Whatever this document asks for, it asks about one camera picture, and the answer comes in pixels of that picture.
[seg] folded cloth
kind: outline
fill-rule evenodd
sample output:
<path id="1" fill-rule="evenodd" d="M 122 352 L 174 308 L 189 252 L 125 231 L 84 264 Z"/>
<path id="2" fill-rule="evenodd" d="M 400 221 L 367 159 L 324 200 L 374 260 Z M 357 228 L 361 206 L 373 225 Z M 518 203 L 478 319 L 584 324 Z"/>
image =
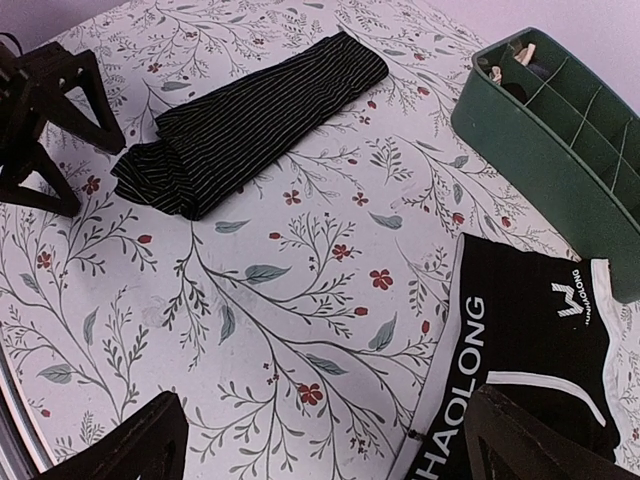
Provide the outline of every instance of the folded cloth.
<path id="1" fill-rule="evenodd" d="M 346 33 L 324 38 L 160 115 L 160 140 L 132 146 L 111 170 L 115 192 L 199 220 L 388 73 Z"/>
<path id="2" fill-rule="evenodd" d="M 389 478 L 471 479 L 464 413 L 485 383 L 615 461 L 628 422 L 616 397 L 620 328 L 608 262 L 461 235 L 453 268 L 447 323 L 411 425 L 419 435 L 407 437 Z"/>

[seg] white trim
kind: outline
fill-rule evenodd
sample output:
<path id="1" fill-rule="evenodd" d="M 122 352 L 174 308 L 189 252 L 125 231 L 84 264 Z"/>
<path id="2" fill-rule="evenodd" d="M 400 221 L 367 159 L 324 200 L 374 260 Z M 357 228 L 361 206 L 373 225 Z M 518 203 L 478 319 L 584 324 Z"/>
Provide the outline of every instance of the white trim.
<path id="1" fill-rule="evenodd" d="M 618 396 L 615 358 L 622 342 L 622 328 L 620 325 L 620 311 L 616 308 L 617 302 L 613 299 L 608 260 L 591 261 L 591 279 L 596 308 L 609 334 L 609 349 L 602 369 L 604 395 L 609 404 L 611 416 L 620 432 L 620 443 L 622 443 L 625 439 L 631 438 L 633 432 L 629 417 L 625 413 Z"/>
<path id="2" fill-rule="evenodd" d="M 449 315 L 444 325 L 442 335 L 438 341 L 436 352 L 431 361 L 422 391 L 418 398 L 418 404 L 411 420 L 411 430 L 426 434 L 431 427 L 435 416 L 440 410 L 444 400 L 444 393 L 451 369 L 451 359 L 456 350 L 460 331 L 462 329 L 462 316 L 460 313 L 460 270 L 462 255 L 464 253 L 464 234 L 458 237 L 456 244 L 455 260 L 453 262 L 453 276 L 451 278 L 451 292 L 449 296 Z M 401 480 L 407 475 L 407 471 L 420 451 L 421 440 L 405 436 L 398 455 L 387 476 L 387 480 Z"/>
<path id="3" fill-rule="evenodd" d="M 493 385 L 526 385 L 529 387 L 551 388 L 560 392 L 568 393 L 579 398 L 587 404 L 593 416 L 603 427 L 607 424 L 600 409 L 595 404 L 589 394 L 580 386 L 569 380 L 550 375 L 541 375 L 530 372 L 493 372 L 487 375 L 487 383 Z"/>

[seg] white wall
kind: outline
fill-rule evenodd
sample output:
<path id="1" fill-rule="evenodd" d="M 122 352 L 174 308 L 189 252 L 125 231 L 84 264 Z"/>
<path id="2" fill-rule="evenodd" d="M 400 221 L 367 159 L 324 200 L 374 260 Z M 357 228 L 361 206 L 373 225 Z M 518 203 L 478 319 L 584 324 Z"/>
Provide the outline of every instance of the white wall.
<path id="1" fill-rule="evenodd" d="M 27 48 L 124 0 L 0 0 L 0 31 Z M 431 0 L 487 41 L 535 26 L 589 65 L 640 112 L 640 1 Z"/>
<path id="2" fill-rule="evenodd" d="M 525 27 L 550 34 L 640 113 L 640 1 L 431 0 L 488 42 Z"/>

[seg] table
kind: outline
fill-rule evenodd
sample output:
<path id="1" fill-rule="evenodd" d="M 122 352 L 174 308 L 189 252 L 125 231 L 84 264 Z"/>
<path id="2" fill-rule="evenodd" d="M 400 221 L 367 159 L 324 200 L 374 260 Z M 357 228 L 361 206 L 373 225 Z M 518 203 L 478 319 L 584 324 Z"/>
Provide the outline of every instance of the table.
<path id="1" fill-rule="evenodd" d="M 134 0 L 57 40 L 96 53 L 132 145 L 160 112 L 338 30 L 389 77 L 201 222 L 116 197 L 116 157 L 46 129 L 82 211 L 0 206 L 0 311 L 54 461 L 169 389 L 191 424 L 185 478 L 384 478 L 446 320 L 458 234 L 575 258 L 453 134 L 483 42 L 421 0 Z M 617 454 L 640 471 L 640 303 L 620 313 Z"/>

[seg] compartment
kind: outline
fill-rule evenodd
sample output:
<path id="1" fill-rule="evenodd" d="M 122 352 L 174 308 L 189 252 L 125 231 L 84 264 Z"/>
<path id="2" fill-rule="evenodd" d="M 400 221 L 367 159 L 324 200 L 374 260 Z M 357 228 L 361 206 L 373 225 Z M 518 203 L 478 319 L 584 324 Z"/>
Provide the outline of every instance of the compartment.
<path id="1" fill-rule="evenodd" d="M 529 30 L 520 35 L 517 39 L 509 42 L 515 52 L 520 51 L 530 43 L 535 43 L 536 52 L 533 61 L 553 74 L 565 61 L 569 53 L 560 47 L 549 36 L 539 30 Z"/>
<path id="2" fill-rule="evenodd" d="M 640 175 L 624 158 L 608 168 L 601 178 L 627 210 L 634 210 L 640 205 Z"/>
<path id="3" fill-rule="evenodd" d="M 556 72 L 548 85 L 582 114 L 587 113 L 602 89 L 598 79 L 573 59 Z"/>
<path id="4" fill-rule="evenodd" d="M 544 86 L 525 106 L 567 144 L 573 142 L 583 117 L 552 88 Z"/>
<path id="5" fill-rule="evenodd" d="M 635 118 L 633 110 L 608 88 L 598 93 L 587 114 L 587 120 L 606 138 L 618 135 L 632 118 Z"/>
<path id="6" fill-rule="evenodd" d="M 587 121 L 582 123 L 571 148 L 600 178 L 620 159 L 620 153 Z"/>
<path id="7" fill-rule="evenodd" d="M 637 206 L 629 212 L 636 222 L 640 223 L 640 206 Z"/>
<path id="8" fill-rule="evenodd" d="M 529 70 L 527 67 L 513 58 L 511 48 L 507 48 L 505 54 L 500 61 L 502 69 L 502 85 L 507 83 L 517 83 L 527 94 L 527 98 L 531 98 L 542 87 L 542 80 Z"/>
<path id="9" fill-rule="evenodd" d="M 629 121 L 611 139 L 611 144 L 618 150 L 631 168 L 640 172 L 640 120 Z"/>

